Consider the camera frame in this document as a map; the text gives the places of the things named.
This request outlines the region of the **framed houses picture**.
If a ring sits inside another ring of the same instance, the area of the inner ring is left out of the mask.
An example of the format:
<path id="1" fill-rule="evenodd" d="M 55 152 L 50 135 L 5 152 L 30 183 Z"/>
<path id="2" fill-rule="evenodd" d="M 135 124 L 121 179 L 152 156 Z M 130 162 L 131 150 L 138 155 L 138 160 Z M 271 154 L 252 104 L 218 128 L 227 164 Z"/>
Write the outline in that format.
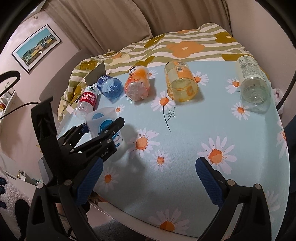
<path id="1" fill-rule="evenodd" d="M 12 52 L 12 56 L 27 73 L 30 73 L 35 65 L 61 42 L 51 27 L 45 25 L 25 39 Z"/>

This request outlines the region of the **striped floral bed duvet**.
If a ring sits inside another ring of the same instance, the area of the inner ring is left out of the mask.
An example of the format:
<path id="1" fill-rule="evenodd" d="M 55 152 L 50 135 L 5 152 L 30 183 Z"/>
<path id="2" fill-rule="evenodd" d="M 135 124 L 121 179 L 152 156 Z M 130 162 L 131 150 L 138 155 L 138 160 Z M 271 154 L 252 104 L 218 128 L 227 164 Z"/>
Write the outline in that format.
<path id="1" fill-rule="evenodd" d="M 128 73 L 133 66 L 148 68 L 166 65 L 171 60 L 236 61 L 251 55 L 229 32 L 216 23 L 206 23 L 196 29 L 160 34 L 149 40 L 129 44 L 118 52 L 87 57 L 71 68 L 68 86 L 57 110 L 58 121 L 71 113 L 76 100 L 86 88 L 85 77 L 100 63 L 106 73 L 116 77 Z"/>

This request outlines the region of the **orange label clear cup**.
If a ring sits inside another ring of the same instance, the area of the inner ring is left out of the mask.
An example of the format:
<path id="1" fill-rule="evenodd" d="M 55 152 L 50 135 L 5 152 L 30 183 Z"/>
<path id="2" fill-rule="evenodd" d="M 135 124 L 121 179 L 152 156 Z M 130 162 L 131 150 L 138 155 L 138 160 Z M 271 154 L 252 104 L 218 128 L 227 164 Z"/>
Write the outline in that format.
<path id="1" fill-rule="evenodd" d="M 149 95 L 149 70 L 145 66 L 133 66 L 125 83 L 125 94 L 132 101 L 146 99 Z"/>

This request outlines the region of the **grey bed headboard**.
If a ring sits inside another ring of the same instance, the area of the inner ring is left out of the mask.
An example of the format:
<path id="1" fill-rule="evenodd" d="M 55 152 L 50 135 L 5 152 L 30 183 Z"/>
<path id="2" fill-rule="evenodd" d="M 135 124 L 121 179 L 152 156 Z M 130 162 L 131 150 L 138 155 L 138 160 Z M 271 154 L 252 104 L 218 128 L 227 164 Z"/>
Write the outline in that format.
<path id="1" fill-rule="evenodd" d="M 57 114 L 60 99 L 66 90 L 70 75 L 73 69 L 84 59 L 91 57 L 91 53 L 87 49 L 79 50 L 73 57 L 71 57 L 65 64 L 62 64 L 60 70 L 49 81 L 45 89 L 39 96 L 40 101 L 44 101 L 49 97 L 53 97 L 51 102 L 53 113 Z"/>

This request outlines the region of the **white blue label cup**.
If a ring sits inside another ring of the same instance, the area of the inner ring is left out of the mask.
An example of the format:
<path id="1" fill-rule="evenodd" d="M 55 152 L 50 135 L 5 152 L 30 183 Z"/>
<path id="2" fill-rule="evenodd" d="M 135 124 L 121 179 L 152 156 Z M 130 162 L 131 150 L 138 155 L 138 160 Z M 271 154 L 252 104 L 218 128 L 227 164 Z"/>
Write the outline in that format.
<path id="1" fill-rule="evenodd" d="M 117 119 L 115 108 L 97 109 L 86 115 L 86 124 L 92 138 L 98 137 Z"/>

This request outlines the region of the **black stand pole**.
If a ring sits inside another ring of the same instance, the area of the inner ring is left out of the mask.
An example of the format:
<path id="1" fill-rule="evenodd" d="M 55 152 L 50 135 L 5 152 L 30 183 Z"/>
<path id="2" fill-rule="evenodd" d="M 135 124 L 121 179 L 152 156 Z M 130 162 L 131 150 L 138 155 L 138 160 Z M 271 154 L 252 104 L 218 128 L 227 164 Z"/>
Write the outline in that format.
<path id="1" fill-rule="evenodd" d="M 289 96 L 291 90 L 293 89 L 293 87 L 295 85 L 295 82 L 296 82 L 296 71 L 295 71 L 295 73 L 293 75 L 293 78 L 292 78 L 292 80 L 291 80 L 291 82 L 290 82 L 290 84 L 289 84 L 286 92 L 284 93 L 282 99 L 280 100 L 280 102 L 276 106 L 276 109 L 277 110 L 280 110 L 280 108 L 283 106 L 283 104 L 286 101 L 287 97 Z"/>

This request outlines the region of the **white plastic bag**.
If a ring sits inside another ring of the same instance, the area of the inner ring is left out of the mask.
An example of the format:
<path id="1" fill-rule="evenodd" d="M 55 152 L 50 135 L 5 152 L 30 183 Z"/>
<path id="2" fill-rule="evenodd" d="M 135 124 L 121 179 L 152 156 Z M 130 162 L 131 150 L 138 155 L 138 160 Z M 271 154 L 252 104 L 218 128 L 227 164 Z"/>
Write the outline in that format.
<path id="1" fill-rule="evenodd" d="M 277 106 L 283 97 L 283 92 L 279 88 L 273 88 L 273 100 L 275 105 Z M 285 104 L 283 103 L 280 109 L 278 110 L 278 114 L 282 115 L 284 111 Z"/>

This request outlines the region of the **pale green label clear cup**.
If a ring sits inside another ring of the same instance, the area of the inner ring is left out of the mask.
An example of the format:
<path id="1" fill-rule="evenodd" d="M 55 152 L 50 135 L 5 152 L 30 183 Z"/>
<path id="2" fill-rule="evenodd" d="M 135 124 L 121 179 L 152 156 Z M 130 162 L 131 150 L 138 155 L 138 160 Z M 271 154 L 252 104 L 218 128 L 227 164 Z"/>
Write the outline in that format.
<path id="1" fill-rule="evenodd" d="M 266 113 L 270 106 L 271 92 L 266 78 L 257 63 L 249 55 L 236 62 L 242 104 L 254 113 Z"/>

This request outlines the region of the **blue plastic cup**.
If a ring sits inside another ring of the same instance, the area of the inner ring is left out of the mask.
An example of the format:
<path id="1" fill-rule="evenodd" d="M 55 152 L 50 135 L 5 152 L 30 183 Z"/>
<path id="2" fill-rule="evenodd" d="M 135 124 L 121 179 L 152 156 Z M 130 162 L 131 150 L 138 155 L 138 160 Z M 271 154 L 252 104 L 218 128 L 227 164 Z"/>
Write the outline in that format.
<path id="1" fill-rule="evenodd" d="M 116 100 L 123 93 L 122 82 L 109 75 L 102 75 L 98 78 L 97 88 L 109 100 Z"/>

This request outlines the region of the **beige curtain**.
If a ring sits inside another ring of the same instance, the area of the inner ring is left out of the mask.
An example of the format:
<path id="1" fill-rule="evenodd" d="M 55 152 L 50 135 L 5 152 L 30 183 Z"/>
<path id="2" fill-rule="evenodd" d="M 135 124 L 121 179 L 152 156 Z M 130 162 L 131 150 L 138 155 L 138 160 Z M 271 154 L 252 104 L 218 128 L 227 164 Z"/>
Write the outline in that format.
<path id="1" fill-rule="evenodd" d="M 205 23 L 232 31 L 226 1 L 46 1 L 43 9 L 79 50 L 93 55 Z"/>

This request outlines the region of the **red label clear cup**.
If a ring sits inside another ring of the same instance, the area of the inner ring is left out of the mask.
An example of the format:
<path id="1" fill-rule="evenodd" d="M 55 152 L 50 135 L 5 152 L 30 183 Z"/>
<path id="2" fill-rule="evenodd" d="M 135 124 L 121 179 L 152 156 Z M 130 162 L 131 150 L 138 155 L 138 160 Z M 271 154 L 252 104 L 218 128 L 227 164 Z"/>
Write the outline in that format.
<path id="1" fill-rule="evenodd" d="M 99 90 L 96 86 L 87 86 L 84 92 L 82 93 L 79 102 L 75 108 L 75 116 L 77 116 L 81 120 L 84 120 L 86 115 L 93 112 L 98 93 Z"/>

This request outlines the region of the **light blue daisy tablecloth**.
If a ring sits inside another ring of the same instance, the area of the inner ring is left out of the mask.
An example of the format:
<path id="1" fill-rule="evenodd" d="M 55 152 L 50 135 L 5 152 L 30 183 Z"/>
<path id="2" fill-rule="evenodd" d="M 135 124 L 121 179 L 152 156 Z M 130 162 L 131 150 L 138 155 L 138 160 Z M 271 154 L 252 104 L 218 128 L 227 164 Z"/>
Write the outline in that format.
<path id="1" fill-rule="evenodd" d="M 239 91 L 228 88 L 237 76 L 234 62 L 189 66 L 209 77 L 192 101 L 169 99 L 162 66 L 152 69 L 151 92 L 143 101 L 98 97 L 99 108 L 112 107 L 125 120 L 123 146 L 104 163 L 94 188 L 103 199 L 99 207 L 156 240 L 196 240 L 218 211 L 195 170 L 203 156 L 226 179 L 263 187 L 275 239 L 290 182 L 276 107 L 257 114 L 242 105 Z"/>

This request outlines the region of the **yellow label clear cup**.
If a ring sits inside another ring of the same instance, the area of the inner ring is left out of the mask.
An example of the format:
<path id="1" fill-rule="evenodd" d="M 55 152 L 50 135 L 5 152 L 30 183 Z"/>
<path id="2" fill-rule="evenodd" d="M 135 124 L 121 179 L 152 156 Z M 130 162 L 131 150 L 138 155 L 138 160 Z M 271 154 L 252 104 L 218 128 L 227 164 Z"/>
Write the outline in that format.
<path id="1" fill-rule="evenodd" d="M 189 65 L 173 60 L 165 65 L 168 96 L 176 102 L 191 101 L 198 93 L 198 85 Z"/>

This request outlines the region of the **grey laptop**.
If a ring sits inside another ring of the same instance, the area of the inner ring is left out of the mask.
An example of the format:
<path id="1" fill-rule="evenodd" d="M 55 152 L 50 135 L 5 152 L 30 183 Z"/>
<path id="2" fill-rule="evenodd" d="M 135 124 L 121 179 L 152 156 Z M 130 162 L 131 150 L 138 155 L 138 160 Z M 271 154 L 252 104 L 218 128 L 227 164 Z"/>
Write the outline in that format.
<path id="1" fill-rule="evenodd" d="M 89 72 L 85 76 L 84 79 L 85 79 L 86 85 L 89 86 L 89 85 L 96 84 L 98 79 L 103 75 L 106 75 L 104 62 L 98 64 L 91 72 Z"/>

